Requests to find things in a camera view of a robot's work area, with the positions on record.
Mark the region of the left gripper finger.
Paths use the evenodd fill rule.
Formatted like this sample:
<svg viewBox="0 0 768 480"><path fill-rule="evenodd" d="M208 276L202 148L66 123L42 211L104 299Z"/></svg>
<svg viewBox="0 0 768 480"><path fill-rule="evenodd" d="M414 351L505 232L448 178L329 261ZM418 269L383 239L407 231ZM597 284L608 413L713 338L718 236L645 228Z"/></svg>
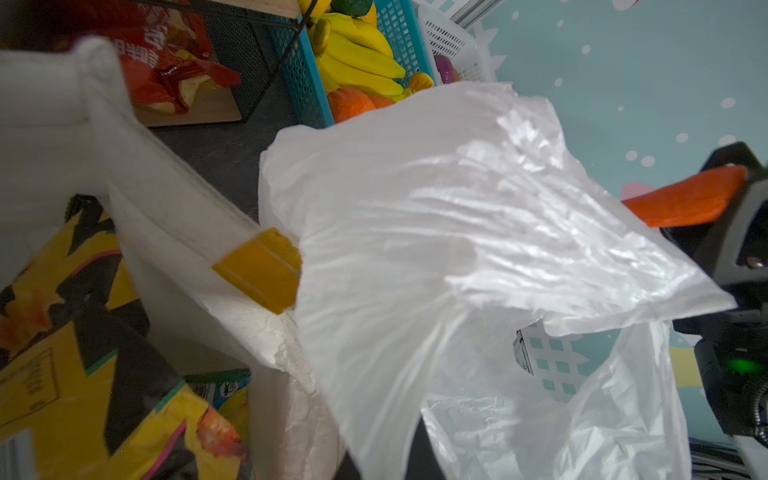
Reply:
<svg viewBox="0 0 768 480"><path fill-rule="evenodd" d="M360 480L361 475L351 458L346 453L341 461L334 480ZM446 477L433 452L426 425L419 420L411 445L405 480L445 480Z"/></svg>

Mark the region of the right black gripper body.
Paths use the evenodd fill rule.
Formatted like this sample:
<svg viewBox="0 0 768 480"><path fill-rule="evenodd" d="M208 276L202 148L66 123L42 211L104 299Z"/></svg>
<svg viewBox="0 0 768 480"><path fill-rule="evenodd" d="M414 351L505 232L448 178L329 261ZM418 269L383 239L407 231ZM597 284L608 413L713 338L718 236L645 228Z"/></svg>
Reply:
<svg viewBox="0 0 768 480"><path fill-rule="evenodd" d="M743 142L715 150L703 172L746 169L745 184L716 220L665 228L679 247L736 307L674 321L681 334L699 336L694 347L703 389L722 431L767 441L767 168Z"/></svg>

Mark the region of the orange carrot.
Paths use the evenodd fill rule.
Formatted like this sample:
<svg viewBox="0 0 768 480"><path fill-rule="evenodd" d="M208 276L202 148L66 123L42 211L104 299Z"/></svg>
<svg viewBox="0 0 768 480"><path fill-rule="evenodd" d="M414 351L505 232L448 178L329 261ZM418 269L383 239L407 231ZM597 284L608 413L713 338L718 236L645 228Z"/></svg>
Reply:
<svg viewBox="0 0 768 480"><path fill-rule="evenodd" d="M650 228L671 228L714 222L745 185L748 170L727 165L683 181L623 200Z"/></svg>

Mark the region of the green yellow snack bag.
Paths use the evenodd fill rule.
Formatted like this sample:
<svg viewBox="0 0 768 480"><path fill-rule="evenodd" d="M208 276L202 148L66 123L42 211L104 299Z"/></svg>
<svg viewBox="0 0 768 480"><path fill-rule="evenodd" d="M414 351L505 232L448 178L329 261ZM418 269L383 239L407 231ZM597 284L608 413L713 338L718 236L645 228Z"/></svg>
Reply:
<svg viewBox="0 0 768 480"><path fill-rule="evenodd" d="M217 410L249 444L249 369L234 369L184 375L190 388Z"/></svg>

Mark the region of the white plastic grocery bag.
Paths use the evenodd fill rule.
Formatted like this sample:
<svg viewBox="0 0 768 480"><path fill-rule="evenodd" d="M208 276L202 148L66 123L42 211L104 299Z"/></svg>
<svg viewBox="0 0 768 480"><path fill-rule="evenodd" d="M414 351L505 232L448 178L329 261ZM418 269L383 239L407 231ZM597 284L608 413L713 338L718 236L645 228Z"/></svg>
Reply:
<svg viewBox="0 0 768 480"><path fill-rule="evenodd" d="M455 479L691 476L671 323L734 299L588 177L546 99L461 82L293 126L260 183L363 478L403 478L419 423Z"/></svg>

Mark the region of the gold black snack bag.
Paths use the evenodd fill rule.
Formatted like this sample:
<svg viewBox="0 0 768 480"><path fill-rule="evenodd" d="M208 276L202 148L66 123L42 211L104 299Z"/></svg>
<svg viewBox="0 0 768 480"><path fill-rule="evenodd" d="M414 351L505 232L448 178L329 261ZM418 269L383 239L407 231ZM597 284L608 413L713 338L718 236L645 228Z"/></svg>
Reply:
<svg viewBox="0 0 768 480"><path fill-rule="evenodd" d="M74 196L1 293L5 479L250 479L248 447L148 342L115 225Z"/></svg>

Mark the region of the white canvas tote bag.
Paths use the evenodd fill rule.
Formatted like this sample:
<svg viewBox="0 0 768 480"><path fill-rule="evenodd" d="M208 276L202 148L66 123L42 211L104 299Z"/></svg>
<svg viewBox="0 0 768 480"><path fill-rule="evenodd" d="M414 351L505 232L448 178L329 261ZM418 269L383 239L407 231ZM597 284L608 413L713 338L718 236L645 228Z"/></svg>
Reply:
<svg viewBox="0 0 768 480"><path fill-rule="evenodd" d="M1 281L64 222L77 194L114 220L149 315L175 366L247 365L250 448L263 479L331 479L344 445L298 340L214 265L260 228L136 119L113 45L1 54Z"/></svg>

